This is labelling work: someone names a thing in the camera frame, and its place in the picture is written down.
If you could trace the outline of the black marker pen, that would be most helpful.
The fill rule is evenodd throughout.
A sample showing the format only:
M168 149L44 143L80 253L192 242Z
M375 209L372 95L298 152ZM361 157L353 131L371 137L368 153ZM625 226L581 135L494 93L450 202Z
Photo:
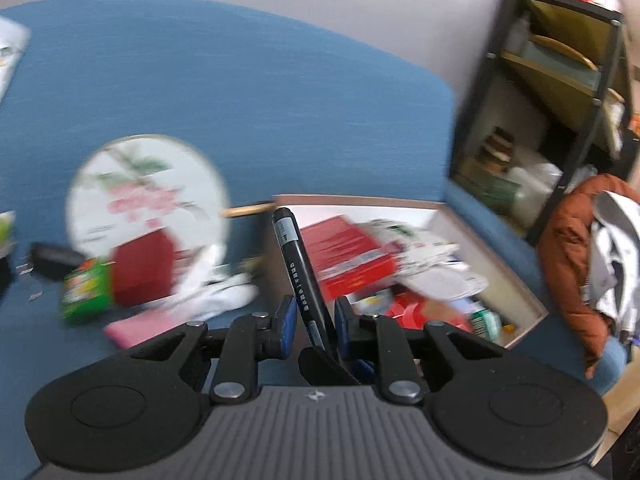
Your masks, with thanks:
M278 207L272 214L272 226L309 339L308 346L299 351L299 373L316 387L359 386L360 382L341 361L337 332L294 214L286 207Z

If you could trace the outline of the green candy box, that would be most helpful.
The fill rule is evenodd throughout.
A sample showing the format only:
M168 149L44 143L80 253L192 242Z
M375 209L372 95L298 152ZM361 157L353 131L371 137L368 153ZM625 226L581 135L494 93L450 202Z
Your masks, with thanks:
M68 324L85 323L112 305L110 266L100 259L86 260L63 282L62 319Z

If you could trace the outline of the white crumpled cloth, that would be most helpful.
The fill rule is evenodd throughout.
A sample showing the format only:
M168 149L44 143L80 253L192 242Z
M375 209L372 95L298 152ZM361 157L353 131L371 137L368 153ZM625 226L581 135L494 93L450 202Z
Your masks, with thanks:
M231 271L221 260L220 245L199 249L160 308L180 322L190 322L248 306L259 292L252 276L246 271Z

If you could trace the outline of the red box in storage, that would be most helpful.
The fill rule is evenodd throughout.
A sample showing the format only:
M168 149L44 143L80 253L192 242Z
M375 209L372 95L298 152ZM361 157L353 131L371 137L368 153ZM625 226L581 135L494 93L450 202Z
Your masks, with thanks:
M394 257L344 216L317 222L300 232L326 301L358 292L396 272Z

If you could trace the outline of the cardboard storage box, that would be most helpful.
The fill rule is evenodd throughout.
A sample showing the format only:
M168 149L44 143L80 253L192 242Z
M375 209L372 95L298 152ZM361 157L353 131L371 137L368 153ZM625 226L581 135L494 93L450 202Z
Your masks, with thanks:
M390 278L347 295L354 301L379 289L408 289L422 310L436 320L460 320L471 325L454 306L480 304L513 325L496 343L510 348L548 314L534 293L488 245L447 205L420 200L348 195L285 194L273 200L295 216L299 231L306 226L344 216L358 224L396 261Z

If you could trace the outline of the white green bottle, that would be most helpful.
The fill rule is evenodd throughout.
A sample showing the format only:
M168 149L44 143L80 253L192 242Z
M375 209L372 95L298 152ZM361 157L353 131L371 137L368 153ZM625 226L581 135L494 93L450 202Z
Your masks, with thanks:
M473 333L480 338L496 342L502 332L500 316L489 309L480 309L469 316Z

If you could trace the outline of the pink cloth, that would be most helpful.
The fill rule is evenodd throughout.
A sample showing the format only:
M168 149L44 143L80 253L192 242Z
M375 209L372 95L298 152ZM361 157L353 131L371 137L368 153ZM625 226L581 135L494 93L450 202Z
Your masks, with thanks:
M111 322L103 333L118 348L129 349L181 325L183 320L165 310L144 310L130 318Z

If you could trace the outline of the dark red booklet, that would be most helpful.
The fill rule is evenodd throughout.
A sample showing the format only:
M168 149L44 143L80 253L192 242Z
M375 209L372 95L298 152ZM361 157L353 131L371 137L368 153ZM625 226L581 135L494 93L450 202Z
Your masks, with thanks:
M174 241L165 230L117 246L111 266L114 303L129 308L169 296L175 256Z

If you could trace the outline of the round floral fan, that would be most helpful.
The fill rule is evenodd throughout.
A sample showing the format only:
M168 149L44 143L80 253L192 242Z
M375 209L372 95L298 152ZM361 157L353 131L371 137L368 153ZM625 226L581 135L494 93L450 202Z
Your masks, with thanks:
M72 247L94 258L163 230L177 252L212 246L221 262L231 220L271 208L233 207L204 154L171 136L139 134L108 142L80 166L66 195L65 225Z

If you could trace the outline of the orange down jacket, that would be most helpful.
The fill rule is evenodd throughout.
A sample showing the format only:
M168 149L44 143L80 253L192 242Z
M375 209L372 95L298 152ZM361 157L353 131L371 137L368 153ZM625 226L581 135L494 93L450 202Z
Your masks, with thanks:
M613 192L638 202L639 193L612 174L598 174L578 185L554 208L537 245L544 280L565 324L579 339L578 376L592 379L603 359L612 323L582 300L587 284L594 200Z

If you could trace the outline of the grey white shirt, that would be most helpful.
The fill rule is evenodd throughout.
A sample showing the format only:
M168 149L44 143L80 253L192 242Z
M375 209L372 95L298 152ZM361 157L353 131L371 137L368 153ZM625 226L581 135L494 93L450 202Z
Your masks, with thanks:
M622 341L639 336L639 204L613 192L597 195L591 223L589 303Z

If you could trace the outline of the black metal shelf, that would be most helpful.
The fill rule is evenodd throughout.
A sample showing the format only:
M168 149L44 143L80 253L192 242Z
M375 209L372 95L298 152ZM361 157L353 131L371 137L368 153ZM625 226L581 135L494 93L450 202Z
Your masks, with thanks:
M629 176L633 112L619 8L501 0L454 129L451 177L536 244L582 168Z

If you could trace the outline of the green coconut snack bag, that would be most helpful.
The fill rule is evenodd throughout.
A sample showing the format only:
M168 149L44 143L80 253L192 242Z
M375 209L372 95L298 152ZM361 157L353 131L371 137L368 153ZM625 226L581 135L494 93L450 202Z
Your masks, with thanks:
M0 100L9 88L31 36L28 27L4 16L0 18Z

